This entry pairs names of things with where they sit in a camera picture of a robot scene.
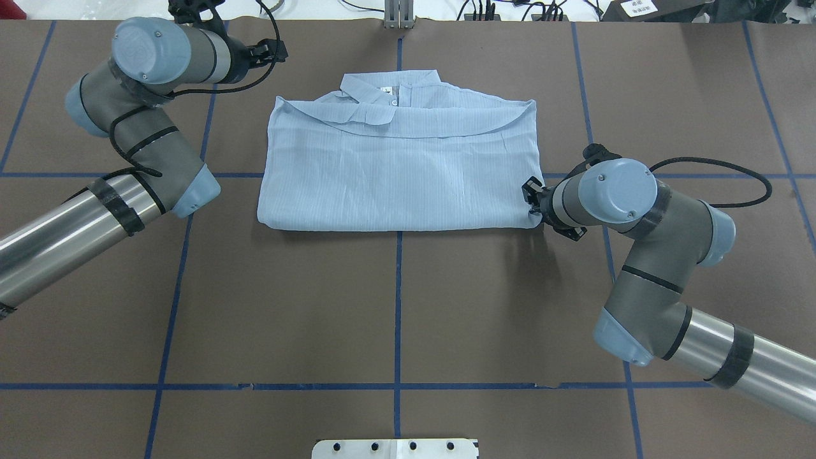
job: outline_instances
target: metal tube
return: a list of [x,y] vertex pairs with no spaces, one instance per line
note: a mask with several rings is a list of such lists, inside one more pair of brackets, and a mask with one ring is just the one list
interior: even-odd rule
[[689,327],[671,361],[708,379],[720,371],[732,342],[734,325],[692,310]]
[[[147,225],[161,213],[131,175],[108,180]],[[90,191],[0,239],[0,303],[16,307],[127,237]]]
[[816,424],[816,360],[762,336],[734,390]]
[[[716,375],[729,370],[726,367],[738,367],[733,359],[734,335],[733,324],[694,310],[671,361],[715,384]],[[747,342],[753,347],[748,348],[747,368],[741,376],[732,373],[736,382],[722,387],[816,424],[816,360],[762,336],[749,336],[752,341]]]

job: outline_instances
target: wire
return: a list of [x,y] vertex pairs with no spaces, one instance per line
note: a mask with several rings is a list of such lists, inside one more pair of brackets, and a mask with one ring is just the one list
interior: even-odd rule
[[592,7],[593,10],[595,10],[595,14],[598,15],[598,21],[601,21],[604,15],[604,11],[601,9],[601,4],[598,2],[598,0],[595,0],[594,4],[589,0],[583,0],[583,2],[588,4],[590,7]]
[[462,19],[462,13],[464,12],[464,8],[468,5],[468,2],[470,2],[470,0],[464,0],[462,7],[459,9],[459,14],[456,15],[456,20]]
[[144,112],[145,110],[149,110],[149,109],[150,109],[150,107],[148,107],[147,105],[141,105],[141,106],[136,107],[135,109],[133,109],[133,110],[131,110],[131,111],[129,111],[129,112],[123,114],[123,115],[120,115],[118,118],[114,119],[110,123],[110,127],[108,128],[108,138],[110,139],[110,144],[113,146],[113,149],[116,150],[116,153],[118,153],[119,156],[121,156],[125,161],[129,162],[136,171],[144,172],[145,174],[147,174],[149,176],[161,177],[162,176],[161,172],[157,171],[156,169],[151,169],[150,167],[142,166],[139,162],[135,161],[131,156],[128,156],[127,153],[122,151],[122,147],[120,147],[119,144],[116,142],[116,126],[118,126],[119,123],[121,123],[122,121],[125,121],[126,119],[130,118],[131,116],[133,116],[135,114],[139,114],[139,113]]
[[273,29],[275,29],[275,43],[276,43],[275,54],[273,56],[272,62],[269,64],[269,68],[266,69],[266,72],[264,72],[264,74],[261,75],[260,78],[256,79],[254,82],[251,82],[241,87],[230,87],[227,89],[185,89],[183,91],[172,91],[170,94],[168,94],[169,97],[178,97],[183,96],[185,94],[230,94],[234,92],[245,91],[247,89],[250,89],[251,87],[258,86],[266,79],[266,77],[269,76],[270,73],[272,73],[272,69],[275,68],[275,62],[277,62],[276,61],[277,53],[281,51],[281,31],[277,28],[275,16],[272,16],[272,11],[270,11],[269,8],[267,8],[266,5],[264,5],[263,0],[255,0],[255,2],[258,3],[260,7],[264,9],[264,12],[266,12],[266,14],[269,16],[269,19],[272,21]]
[[544,12],[545,12],[544,8],[545,8],[546,6],[547,6],[547,5],[544,5],[544,3],[543,3],[543,2],[533,2],[533,3],[531,3],[531,4],[530,4],[530,5],[527,7],[527,10],[526,10],[526,11],[524,11],[524,15],[521,17],[521,20],[525,20],[525,19],[527,19],[527,13],[529,13],[529,12],[530,12],[530,10],[531,10],[531,9],[533,9],[533,7],[541,7],[541,16],[544,16]]
[[385,10],[378,10],[377,8],[359,7],[358,5],[355,5],[354,3],[348,2],[348,0],[340,0],[340,2],[345,3],[346,5],[349,5],[350,7],[359,8],[359,9],[364,10],[364,11],[377,11],[377,12],[380,12],[380,13],[385,13]]
[[711,204],[711,207],[731,208],[731,209],[733,209],[733,208],[737,208],[737,207],[756,206],[759,203],[764,203],[765,201],[767,201],[768,198],[770,198],[770,195],[774,192],[774,187],[770,184],[770,181],[768,181],[768,179],[765,178],[765,176],[763,176],[759,172],[754,172],[751,169],[748,169],[748,168],[745,168],[745,167],[742,167],[742,166],[738,166],[737,164],[728,163],[726,161],[720,161],[719,159],[696,158],[696,157],[693,157],[693,156],[681,156],[679,158],[671,158],[671,159],[667,159],[665,161],[661,161],[660,163],[657,163],[657,164],[653,165],[652,167],[650,167],[649,170],[654,172],[654,171],[658,170],[659,168],[661,168],[663,166],[667,166],[669,164],[674,164],[674,163],[701,163],[701,164],[711,164],[711,165],[714,165],[714,166],[727,167],[727,168],[733,169],[733,170],[735,170],[737,172],[741,172],[741,173],[743,173],[743,174],[745,174],[747,176],[751,176],[751,177],[759,180],[760,182],[762,182],[762,184],[765,186],[765,195],[763,195],[761,198],[754,199],[753,201],[746,201],[745,203]]
[[521,17],[521,20],[527,19],[527,13],[529,13],[533,7],[541,7],[541,17],[537,20],[547,20],[547,18],[550,17],[550,13],[552,13],[553,19],[555,19],[555,16],[559,14],[559,11],[562,15],[564,14],[564,10],[561,9],[561,5],[564,3],[566,3],[566,0],[559,4],[553,2],[548,5],[544,4],[544,2],[533,2],[527,6],[527,10],[524,11],[524,15]]

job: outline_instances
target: table surface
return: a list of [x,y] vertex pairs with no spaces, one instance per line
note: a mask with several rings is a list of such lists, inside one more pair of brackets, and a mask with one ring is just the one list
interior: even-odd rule
[[[733,251],[690,305],[816,355],[816,29],[757,24],[289,21],[251,91],[167,107],[222,194],[164,216],[0,323],[0,457],[309,457],[318,439],[467,437],[483,457],[812,457],[813,427],[671,363],[629,367],[592,328],[629,247],[598,228],[294,233],[255,219],[275,96],[345,73],[438,69],[538,102],[557,180],[598,141],[652,164],[719,158],[774,195],[730,212]],[[0,234],[123,167],[63,109],[115,22],[4,21]],[[244,41],[268,22],[233,20]],[[711,203],[761,184],[676,165]]]

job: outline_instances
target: blue tape line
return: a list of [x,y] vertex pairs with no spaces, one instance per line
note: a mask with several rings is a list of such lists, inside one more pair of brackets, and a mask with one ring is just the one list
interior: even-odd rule
[[705,381],[643,381],[633,382],[633,389],[709,389],[714,387]]
[[626,394],[629,398],[629,415],[632,417],[632,431],[635,434],[635,454],[637,459],[643,459],[643,444],[641,443],[641,424],[637,420],[637,405],[635,404],[635,389],[632,385],[632,373],[629,371],[629,362],[623,362],[623,375],[626,377]]
[[[587,139],[589,143],[594,143],[592,136],[592,123],[589,119],[589,103],[587,101],[587,87],[583,80],[583,69],[581,66],[581,51],[578,44],[578,28],[575,22],[570,23],[572,27],[572,43],[575,49],[575,65],[578,67],[578,81],[581,86],[581,102],[583,103],[583,118],[587,125]],[[612,276],[612,282],[615,282],[614,273],[614,259],[612,257],[612,246],[610,244],[609,230],[603,227],[604,249],[606,250],[606,267]],[[632,388],[632,375],[629,373],[629,362],[623,362],[623,374],[626,377],[626,391],[629,399],[629,414],[632,417],[632,432],[635,439],[635,450],[637,451],[637,459],[643,459],[643,447],[641,446],[641,428],[637,421],[637,407],[635,405],[635,391]]]
[[[213,89],[218,89],[218,85],[212,85]],[[206,147],[207,144],[210,142],[210,126],[212,124],[212,112],[215,110],[215,97],[217,94],[210,94],[210,108],[207,109],[206,112],[206,123],[204,123],[204,136],[202,137],[202,149],[201,154],[199,154],[199,158],[204,161],[206,157]]]
[[404,36],[397,39],[397,72],[402,70],[402,39]]
[[394,297],[394,438],[401,438],[402,386],[402,231],[397,231],[397,283]]
[[814,237],[814,230],[813,227],[810,225],[810,218],[808,218],[808,212],[805,210],[805,203],[802,202],[802,195],[799,191],[799,185],[796,183],[796,179],[794,178],[793,175],[793,169],[791,168],[791,160],[787,156],[785,144],[782,142],[782,136],[779,135],[779,127],[776,124],[776,117],[774,116],[774,111],[770,108],[768,95],[765,93],[765,85],[762,84],[760,69],[756,65],[756,57],[754,56],[754,46],[751,43],[751,33],[748,31],[748,22],[746,21],[743,21],[743,33],[745,34],[745,44],[748,48],[748,55],[751,57],[751,67],[753,67],[754,69],[756,85],[760,88],[762,103],[765,105],[765,111],[768,112],[768,119],[770,120],[770,125],[774,129],[774,137],[776,137],[776,143],[779,146],[779,153],[782,155],[782,161],[783,163],[785,163],[787,178],[791,181],[791,187],[793,187],[793,193],[796,196],[796,204],[799,206],[799,213],[802,215],[802,220],[805,222],[805,231],[807,232],[808,239],[810,240],[810,249],[813,251],[814,255],[816,255],[816,238]]
[[20,127],[20,121],[23,120],[23,113],[25,113],[25,106],[29,104],[29,97],[31,96],[31,91],[34,89],[34,82],[37,81],[37,75],[40,73],[40,67],[42,67],[42,61],[45,59],[46,50],[48,49],[48,44],[51,43],[51,36],[54,34],[54,28],[56,27],[56,21],[53,20],[51,22],[51,27],[48,28],[48,34],[46,35],[46,41],[42,44],[42,49],[40,49],[40,56],[37,58],[37,64],[34,66],[34,71],[31,73],[31,79],[29,80],[29,86],[25,88],[25,94],[23,95],[23,101],[20,103],[20,109],[17,110],[17,118],[14,120],[14,125],[11,126],[11,133],[8,136],[8,142],[6,143],[6,149],[3,151],[2,158],[0,158],[0,172],[6,167],[6,161],[8,161],[8,156],[11,154],[11,146],[14,144],[14,138],[17,136],[17,128]]
[[[165,383],[162,392],[173,391],[319,391],[319,390],[394,390],[390,382],[354,383]],[[555,387],[532,382],[404,382],[401,390],[619,390],[627,389],[625,382],[565,382]],[[705,381],[640,381],[633,382],[634,389],[707,389],[713,387]],[[0,390],[157,390],[159,384],[150,383],[61,383],[61,382],[5,382]]]
[[587,86],[583,82],[583,68],[581,66],[581,50],[578,45],[578,28],[575,22],[570,22],[572,27],[572,46],[575,49],[575,65],[578,68],[578,83],[581,86],[581,103],[583,104],[583,122],[587,125],[587,138],[589,143],[595,143],[592,135],[592,123],[589,121],[589,103],[587,101]]
[[184,230],[184,242],[181,245],[181,258],[179,260],[179,272],[175,277],[175,290],[173,291],[173,303],[170,308],[170,319],[167,321],[167,333],[164,338],[164,351],[162,352],[162,366],[158,371],[158,387],[156,398],[153,401],[153,414],[150,417],[150,429],[148,431],[148,441],[144,447],[144,459],[150,459],[153,454],[153,437],[156,433],[158,423],[158,413],[162,406],[162,390],[167,374],[167,362],[170,359],[170,348],[173,342],[173,331],[175,330],[175,317],[179,310],[179,299],[181,298],[181,279],[184,277],[184,267],[187,264],[187,252],[190,246],[190,230],[193,227],[193,217],[187,217],[187,228]]
[[105,382],[3,382],[0,390],[156,390],[156,384]]
[[153,399],[153,413],[150,415],[150,428],[148,429],[148,441],[144,448],[144,459],[150,459],[153,455],[153,439],[156,438],[156,424],[158,422],[158,411],[162,406],[162,389],[156,390],[156,398]]

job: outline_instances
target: folded shirt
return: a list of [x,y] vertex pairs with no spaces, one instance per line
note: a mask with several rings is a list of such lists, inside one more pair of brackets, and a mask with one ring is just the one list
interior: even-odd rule
[[258,220],[279,230],[532,228],[542,177],[535,102],[443,83],[436,70],[347,74],[314,101],[278,97]]

